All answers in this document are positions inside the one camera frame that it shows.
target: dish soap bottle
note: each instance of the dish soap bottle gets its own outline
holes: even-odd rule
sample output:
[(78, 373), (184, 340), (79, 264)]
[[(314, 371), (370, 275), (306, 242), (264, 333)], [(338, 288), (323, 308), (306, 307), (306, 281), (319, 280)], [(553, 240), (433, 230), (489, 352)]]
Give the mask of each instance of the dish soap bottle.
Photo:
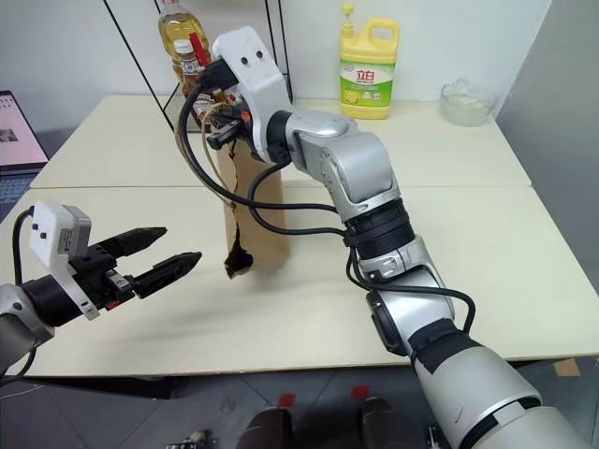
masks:
[[(385, 119), (389, 114), (393, 76), (400, 45), (400, 26), (393, 19), (370, 19), (359, 35), (350, 22), (353, 5), (343, 5), (341, 27), (341, 111), (357, 119)], [(373, 36), (375, 29), (390, 38)]]
[(177, 80), (183, 85), (183, 71), (181, 69), (181, 62), (175, 51), (175, 40), (190, 39), (190, 35), (195, 33), (202, 49), (207, 54), (210, 54), (210, 44), (196, 16), (179, 5), (179, 0), (161, 0), (161, 3), (163, 8), (158, 19), (158, 32), (162, 38), (165, 50), (172, 59), (172, 68), (175, 71)]

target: laptop screen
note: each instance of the laptop screen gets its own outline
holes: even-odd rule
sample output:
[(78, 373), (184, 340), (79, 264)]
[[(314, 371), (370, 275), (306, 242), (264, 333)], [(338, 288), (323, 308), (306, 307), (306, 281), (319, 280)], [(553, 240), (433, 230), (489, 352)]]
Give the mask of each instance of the laptop screen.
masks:
[(10, 92), (0, 92), (0, 167), (48, 162)]

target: brown paper bag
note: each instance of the brown paper bag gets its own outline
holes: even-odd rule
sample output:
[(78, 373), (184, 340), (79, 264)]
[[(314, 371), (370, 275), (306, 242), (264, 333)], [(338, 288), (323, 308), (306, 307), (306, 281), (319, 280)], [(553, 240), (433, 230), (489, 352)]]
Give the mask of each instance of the brown paper bag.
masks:
[[(247, 191), (255, 177), (268, 168), (250, 155), (249, 145), (237, 140), (218, 152), (218, 166), (229, 190), (247, 197)], [(256, 192), (256, 201), (283, 202), (281, 174), (266, 178)], [(285, 227), (284, 210), (259, 210), (269, 223)], [(225, 206), (226, 240), (228, 257), (225, 261), (226, 274), (233, 278), (251, 270), (280, 267), (289, 256), (287, 236), (275, 234), (254, 220), (249, 209), (241, 204), (231, 208)]]

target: floor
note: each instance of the floor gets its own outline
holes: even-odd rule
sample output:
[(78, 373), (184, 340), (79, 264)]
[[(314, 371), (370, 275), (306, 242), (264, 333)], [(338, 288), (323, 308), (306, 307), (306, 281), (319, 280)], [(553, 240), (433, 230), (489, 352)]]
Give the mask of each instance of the floor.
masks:
[[(577, 359), (579, 375), (553, 363), (520, 368), (580, 434), (599, 448), (599, 359)], [(163, 448), (209, 429), (218, 448), (234, 448), (250, 419), (271, 406), (291, 412), (296, 446), (361, 447), (357, 413), (367, 396), (386, 398), (421, 436), (433, 423), (408, 368), (331, 369), (188, 378), (175, 398), (158, 400), (15, 383), (0, 390), (1, 448)]]

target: white table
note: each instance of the white table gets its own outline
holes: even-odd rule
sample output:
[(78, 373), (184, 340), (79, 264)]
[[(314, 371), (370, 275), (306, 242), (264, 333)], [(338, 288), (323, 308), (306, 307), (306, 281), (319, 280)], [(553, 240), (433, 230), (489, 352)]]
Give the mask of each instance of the white table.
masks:
[[(532, 188), (402, 191), (414, 228), (446, 284), (476, 301), (476, 340), (513, 360), (599, 354), (597, 295)], [(122, 259), (122, 273), (140, 274), (184, 251), (200, 250), (204, 256), (189, 275), (151, 297), (57, 329), (56, 338), (39, 349), (31, 375), (406, 363), (385, 351), (364, 292), (345, 279), (346, 249), (337, 237), (294, 238), (281, 269), (230, 281), (222, 264), (222, 205), (203, 187), (32, 190), (0, 225), (0, 282), (12, 282), (5, 249), (16, 213), (36, 198), (50, 197), (90, 215), (92, 242), (136, 226), (168, 228), (151, 248)], [(143, 207), (149, 198), (152, 206)], [(285, 188), (285, 200), (328, 199), (322, 188), (295, 186)], [(292, 212), (288, 219), (296, 227), (339, 225), (334, 216), (317, 211)], [(28, 233), (23, 234), (24, 248)], [(23, 274), (25, 279), (45, 274), (27, 250)], [(456, 301), (456, 309), (462, 323), (465, 308)]]
[[(338, 112), (334, 100), (300, 108)], [(530, 180), (495, 121), (477, 128), (443, 119), (436, 102), (396, 102), (383, 121), (358, 121), (385, 144), (400, 186), (528, 186)], [(199, 135), (191, 142), (205, 163)], [(317, 185), (290, 167), (289, 185)], [(197, 186), (153, 99), (109, 96), (94, 109), (32, 183), (52, 187)]]

